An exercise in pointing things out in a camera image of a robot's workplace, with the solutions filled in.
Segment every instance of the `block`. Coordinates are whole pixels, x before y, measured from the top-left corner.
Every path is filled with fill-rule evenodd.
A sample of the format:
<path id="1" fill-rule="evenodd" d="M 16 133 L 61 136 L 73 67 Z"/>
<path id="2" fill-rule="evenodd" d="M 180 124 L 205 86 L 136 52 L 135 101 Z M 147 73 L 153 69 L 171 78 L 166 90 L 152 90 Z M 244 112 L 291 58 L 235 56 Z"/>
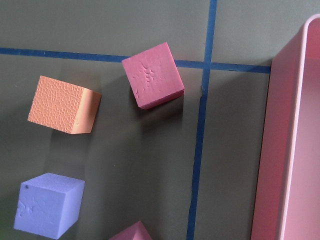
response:
<path id="1" fill-rule="evenodd" d="M 139 108 L 150 109 L 184 94 L 184 84 L 166 42 L 122 60 L 122 65 Z"/>
<path id="2" fill-rule="evenodd" d="M 152 240 L 141 221 L 133 224 L 109 240 Z"/>
<path id="3" fill-rule="evenodd" d="M 320 14 L 273 58 L 251 240 L 320 237 Z"/>
<path id="4" fill-rule="evenodd" d="M 28 121 L 68 134 L 90 133 L 101 94 L 40 76 Z"/>
<path id="5" fill-rule="evenodd" d="M 58 239 L 79 217 L 85 181 L 45 173 L 21 183 L 14 228 Z"/>

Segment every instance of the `blue tape line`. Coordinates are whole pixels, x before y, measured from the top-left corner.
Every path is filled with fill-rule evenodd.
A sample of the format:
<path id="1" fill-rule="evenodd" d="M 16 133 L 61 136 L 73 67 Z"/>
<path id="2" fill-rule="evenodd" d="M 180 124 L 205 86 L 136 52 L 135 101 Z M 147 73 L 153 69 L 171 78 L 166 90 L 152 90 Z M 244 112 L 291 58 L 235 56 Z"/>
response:
<path id="1" fill-rule="evenodd" d="M 202 69 L 204 67 L 202 61 L 174 60 L 174 62 L 177 67 L 182 68 Z"/>
<path id="2" fill-rule="evenodd" d="M 219 63 L 219 62 L 212 62 L 211 69 L 222 70 L 222 71 L 259 73 L 259 74 L 270 74 L 270 71 L 271 71 L 270 66 L 231 64 L 231 63 Z"/>
<path id="3" fill-rule="evenodd" d="M 204 61 L 202 71 L 202 96 L 199 102 L 198 124 L 196 130 L 196 144 L 194 150 L 194 164 L 191 186 L 191 203 L 189 208 L 188 226 L 186 240 L 194 240 L 196 214 L 198 204 L 198 192 L 200 181 L 200 170 L 202 160 L 203 141 L 206 123 L 206 107 L 208 99 L 208 88 L 211 70 L 211 58 L 214 44 L 215 24 L 216 24 L 217 0 L 210 0 L 208 25 L 206 30 Z"/>
<path id="4" fill-rule="evenodd" d="M 128 56 L 0 47 L 0 54 L 121 63 Z"/>
<path id="5" fill-rule="evenodd" d="M 67 52 L 67 51 L 47 51 L 47 50 L 33 50 L 33 49 L 19 49 L 19 48 L 5 48 L 5 47 L 0 47 L 0 54 L 56 58 L 56 59 L 100 61 L 100 62 L 110 62 L 110 63 L 121 63 L 123 59 L 129 58 L 128 56 L 120 56 L 120 55 L 78 53 L 78 52 Z M 177 67 L 181 67 L 181 68 L 204 69 L 204 68 L 207 68 L 208 59 L 209 59 L 209 54 L 205 56 L 205 60 L 206 60 L 205 66 L 202 61 L 174 60 L 174 62 Z M 270 74 L 271 68 L 269 66 L 211 62 L 210 69 L 222 70 L 222 71 Z"/>

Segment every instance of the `light pink tray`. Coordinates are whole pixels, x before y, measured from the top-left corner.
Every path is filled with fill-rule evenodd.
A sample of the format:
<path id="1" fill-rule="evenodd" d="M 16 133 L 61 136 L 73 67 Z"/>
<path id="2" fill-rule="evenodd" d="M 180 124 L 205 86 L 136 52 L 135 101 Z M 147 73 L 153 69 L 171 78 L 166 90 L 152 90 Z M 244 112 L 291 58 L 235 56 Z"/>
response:
<path id="1" fill-rule="evenodd" d="M 320 14 L 272 61 L 251 240 L 320 239 Z"/>

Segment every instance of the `cube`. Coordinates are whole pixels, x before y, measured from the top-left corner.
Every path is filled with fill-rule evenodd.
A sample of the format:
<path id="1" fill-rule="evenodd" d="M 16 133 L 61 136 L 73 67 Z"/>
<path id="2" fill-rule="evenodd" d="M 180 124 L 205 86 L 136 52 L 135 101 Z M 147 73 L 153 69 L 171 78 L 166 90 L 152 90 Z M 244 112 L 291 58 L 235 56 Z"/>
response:
<path id="1" fill-rule="evenodd" d="M 141 221 L 133 224 L 109 240 L 152 240 Z"/>
<path id="2" fill-rule="evenodd" d="M 79 217 L 85 181 L 45 173 L 21 183 L 14 228 L 58 239 Z"/>
<path id="3" fill-rule="evenodd" d="M 101 94 L 40 76 L 28 121 L 68 134 L 90 133 Z"/>
<path id="4" fill-rule="evenodd" d="M 150 109 L 184 94 L 168 43 L 122 60 L 139 108 Z"/>

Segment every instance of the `blue foam cube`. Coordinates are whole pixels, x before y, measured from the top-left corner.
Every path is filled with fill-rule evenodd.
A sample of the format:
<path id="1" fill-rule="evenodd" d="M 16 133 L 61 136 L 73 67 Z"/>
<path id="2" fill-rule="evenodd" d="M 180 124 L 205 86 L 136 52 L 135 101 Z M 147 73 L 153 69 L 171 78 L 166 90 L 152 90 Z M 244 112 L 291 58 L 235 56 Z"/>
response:
<path id="1" fill-rule="evenodd" d="M 14 228 L 58 239 L 79 217 L 85 181 L 45 173 L 21 183 Z"/>

